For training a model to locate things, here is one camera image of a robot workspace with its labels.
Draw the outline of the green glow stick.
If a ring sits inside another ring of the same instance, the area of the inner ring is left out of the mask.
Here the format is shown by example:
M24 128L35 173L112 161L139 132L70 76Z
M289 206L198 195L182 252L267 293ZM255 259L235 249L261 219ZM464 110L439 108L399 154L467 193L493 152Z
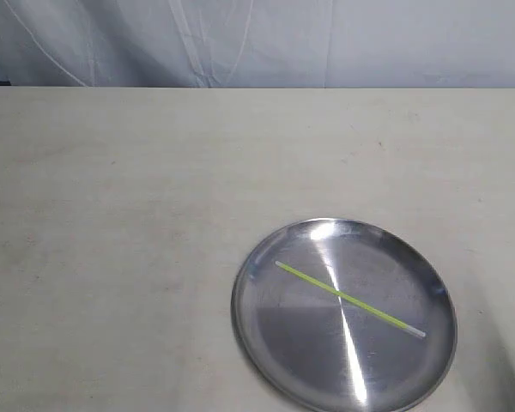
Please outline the green glow stick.
M365 303L361 300L358 300L353 296L345 294L344 292L342 292L324 282L321 282L320 280L318 280L312 276L309 276L309 275L307 275L283 262L275 261L275 265L277 267L287 271L288 273L290 273L294 276L297 276L301 280L308 282L315 287L322 288L323 290L325 290L331 294L334 294L336 297L340 298L341 300L345 300L348 303L350 303L351 305L356 306L356 307L372 314L373 316L383 320L387 324L395 326L400 330L404 330L405 332L409 333L412 336L416 336L420 339L424 339L427 336L427 334L424 331L419 330L419 329L415 328L414 326L407 324L407 323L403 322L402 320L395 318L385 312L382 312L379 309L377 309L373 306L370 306L367 303Z

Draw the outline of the round stainless steel plate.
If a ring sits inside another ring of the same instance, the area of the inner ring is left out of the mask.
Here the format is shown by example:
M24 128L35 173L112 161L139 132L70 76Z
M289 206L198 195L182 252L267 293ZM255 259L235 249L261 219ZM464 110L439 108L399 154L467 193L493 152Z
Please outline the round stainless steel plate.
M424 331L420 339L277 267L283 262ZM317 218L281 227L247 256L233 332L254 369L313 411L405 411L447 374L457 319L434 267L372 224Z

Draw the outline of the white backdrop curtain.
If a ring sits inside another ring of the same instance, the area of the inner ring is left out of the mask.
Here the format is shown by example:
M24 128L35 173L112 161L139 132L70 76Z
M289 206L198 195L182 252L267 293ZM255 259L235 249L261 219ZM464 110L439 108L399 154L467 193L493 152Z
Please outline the white backdrop curtain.
M515 1L0 1L23 86L515 88Z

